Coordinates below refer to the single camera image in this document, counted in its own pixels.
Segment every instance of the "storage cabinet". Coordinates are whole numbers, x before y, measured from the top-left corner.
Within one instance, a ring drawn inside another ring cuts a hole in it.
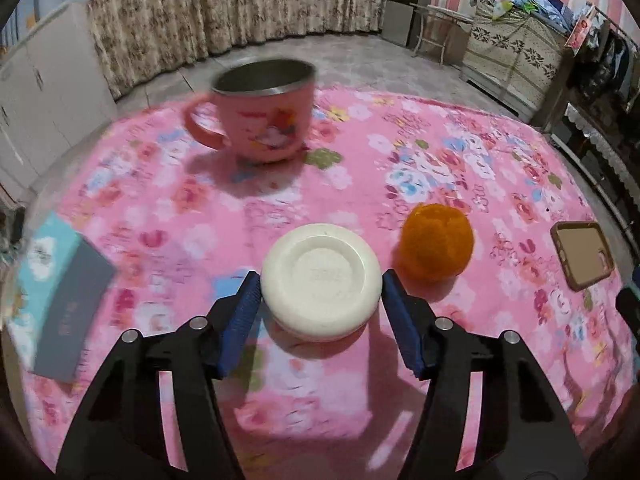
[[[0,62],[0,177],[27,189],[116,107],[82,3],[63,4]]]

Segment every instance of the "floral curtain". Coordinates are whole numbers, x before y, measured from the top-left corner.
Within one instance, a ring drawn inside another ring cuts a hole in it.
[[[310,32],[380,30],[384,0],[88,0],[115,98],[234,45]]]

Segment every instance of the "pink tablecloth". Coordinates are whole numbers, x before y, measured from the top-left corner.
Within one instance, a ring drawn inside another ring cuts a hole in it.
[[[54,466],[89,382],[122,330],[175,329],[233,293],[270,246],[310,222],[359,233],[390,265],[419,202],[468,214],[476,246],[440,316],[476,333],[517,330],[587,446],[632,382],[630,335],[614,309],[617,272],[569,290],[549,235],[560,220],[593,219],[569,174],[532,128],[420,98],[318,91],[304,161],[236,164],[191,140],[183,104],[115,123],[58,212],[120,273],[104,298],[73,387],[24,374],[41,456]],[[426,384],[402,365],[382,309],[334,344],[296,341],[265,309],[233,378],[216,384],[247,478],[396,478]],[[170,378],[162,408],[172,462],[183,464]],[[473,459],[478,378],[460,466]]]

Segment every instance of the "blue tissue box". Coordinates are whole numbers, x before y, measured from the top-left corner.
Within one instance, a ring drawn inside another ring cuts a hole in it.
[[[59,216],[47,218],[20,264],[22,300],[7,326],[27,370],[73,382],[84,339],[115,272]]]

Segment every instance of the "brown phone case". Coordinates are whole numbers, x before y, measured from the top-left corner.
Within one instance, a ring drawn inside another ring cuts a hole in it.
[[[616,268],[597,222],[558,222],[551,228],[551,238],[566,281],[575,292],[608,278]]]

